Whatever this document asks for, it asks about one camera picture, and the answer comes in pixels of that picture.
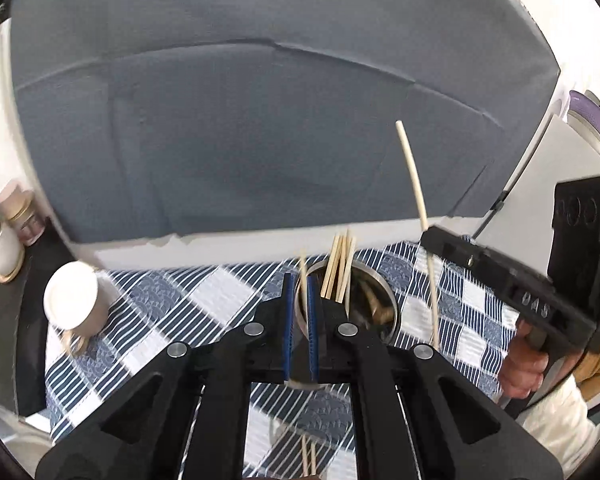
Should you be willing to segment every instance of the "camera lens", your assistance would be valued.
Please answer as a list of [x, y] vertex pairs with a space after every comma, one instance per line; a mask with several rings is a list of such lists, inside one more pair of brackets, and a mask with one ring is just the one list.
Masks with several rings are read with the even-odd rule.
[[584, 207], [584, 223], [586, 225], [593, 224], [598, 219], [598, 206], [592, 198], [587, 200], [587, 205]]
[[578, 223], [580, 217], [580, 199], [572, 196], [567, 204], [567, 224], [573, 226]]

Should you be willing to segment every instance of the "tablecloth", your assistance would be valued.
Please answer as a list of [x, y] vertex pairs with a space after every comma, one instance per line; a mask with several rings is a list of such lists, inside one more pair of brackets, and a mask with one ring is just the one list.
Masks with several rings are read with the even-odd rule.
[[[308, 259], [310, 266], [324, 256]], [[355, 258], [387, 280], [401, 309], [396, 346], [429, 341], [429, 280], [425, 251], [399, 242], [359, 250]], [[515, 332], [516, 311], [480, 286], [472, 275], [435, 259], [443, 355], [488, 396]], [[49, 329], [47, 407], [57, 441], [172, 341], [207, 344], [253, 317], [256, 305], [280, 294], [298, 260], [187, 269], [107, 272], [120, 297], [99, 336], [78, 358], [62, 354]], [[314, 392], [253, 384], [244, 476], [294, 478], [302, 473], [300, 439], [316, 442], [317, 469], [330, 480], [356, 478], [355, 442], [346, 384]]]

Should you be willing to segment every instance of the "wooden stick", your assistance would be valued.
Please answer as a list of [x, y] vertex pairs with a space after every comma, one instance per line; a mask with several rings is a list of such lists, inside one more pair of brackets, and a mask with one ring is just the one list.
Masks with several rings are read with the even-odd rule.
[[331, 276], [329, 277], [329, 284], [327, 285], [327, 292], [323, 296], [324, 298], [327, 298], [328, 300], [331, 299], [331, 293], [333, 292], [333, 284], [335, 283], [336, 274], [338, 273], [337, 265], [338, 265], [338, 261], [340, 259], [340, 253], [342, 252], [342, 247], [345, 242], [345, 239], [343, 236], [338, 236], [338, 238], [339, 238], [338, 248], [336, 249], [336, 253], [333, 255], [333, 259], [334, 259], [333, 269], [331, 269]]
[[311, 441], [311, 474], [316, 475], [316, 465], [315, 465], [315, 440]]
[[344, 291], [344, 311], [347, 313], [347, 319], [349, 319], [350, 308], [351, 308], [351, 273], [349, 273], [349, 279], [347, 280], [347, 290]]
[[302, 434], [300, 446], [302, 447], [302, 476], [309, 476], [309, 464], [306, 457], [306, 437], [304, 434]]
[[[398, 131], [398, 137], [402, 145], [404, 158], [407, 161], [407, 168], [411, 177], [411, 185], [413, 186], [413, 194], [416, 197], [416, 206], [418, 207], [418, 216], [420, 216], [420, 227], [422, 231], [429, 229], [429, 219], [427, 219], [427, 210], [424, 207], [424, 196], [420, 187], [420, 179], [416, 168], [416, 161], [411, 152], [411, 145], [407, 139], [407, 133], [404, 131], [402, 121], [395, 122], [395, 129]], [[431, 314], [432, 314], [432, 330], [431, 339], [433, 348], [440, 349], [440, 334], [438, 333], [438, 292], [436, 290], [436, 276], [434, 273], [433, 256], [427, 251], [427, 273], [429, 274], [429, 290], [431, 299]]]
[[333, 267], [336, 263], [336, 252], [340, 243], [340, 235], [333, 237], [333, 244], [331, 244], [331, 251], [329, 251], [329, 261], [327, 262], [327, 270], [324, 271], [324, 280], [322, 280], [322, 288], [320, 289], [320, 297], [324, 298], [327, 294], [327, 287], [329, 286], [329, 279], [333, 272]]
[[338, 267], [338, 283], [336, 284], [336, 301], [338, 301], [338, 297], [340, 295], [340, 287], [342, 286], [342, 283], [344, 283], [344, 268], [347, 265], [347, 251], [349, 251], [349, 242], [350, 242], [350, 238], [349, 238], [349, 230], [347, 229], [347, 234], [346, 236], [343, 237], [342, 240], [342, 250], [340, 251], [340, 262], [339, 267]]
[[351, 264], [353, 263], [353, 253], [356, 251], [356, 237], [352, 236], [349, 238], [349, 247], [347, 248], [346, 263], [344, 265], [344, 276], [338, 286], [338, 295], [336, 301], [342, 303], [344, 300], [344, 293], [347, 291], [347, 283], [351, 276]]
[[307, 284], [306, 284], [306, 261], [304, 259], [304, 253], [300, 254], [300, 293], [302, 296], [302, 309], [304, 309], [304, 318], [307, 322], [307, 330], [309, 325], [309, 312], [307, 309]]

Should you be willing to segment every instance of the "white sleeve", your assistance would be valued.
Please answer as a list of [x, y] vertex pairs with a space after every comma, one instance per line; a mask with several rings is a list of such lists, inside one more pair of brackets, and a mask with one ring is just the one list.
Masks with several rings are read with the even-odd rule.
[[554, 455], [568, 478], [600, 439], [600, 424], [587, 418], [587, 404], [571, 375], [518, 422]]

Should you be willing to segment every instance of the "purple lid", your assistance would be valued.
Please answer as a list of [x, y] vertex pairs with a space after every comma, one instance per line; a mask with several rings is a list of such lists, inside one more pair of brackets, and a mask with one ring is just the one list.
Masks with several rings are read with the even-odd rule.
[[575, 90], [571, 90], [569, 95], [571, 97], [569, 110], [583, 117], [600, 134], [600, 107], [586, 95]]

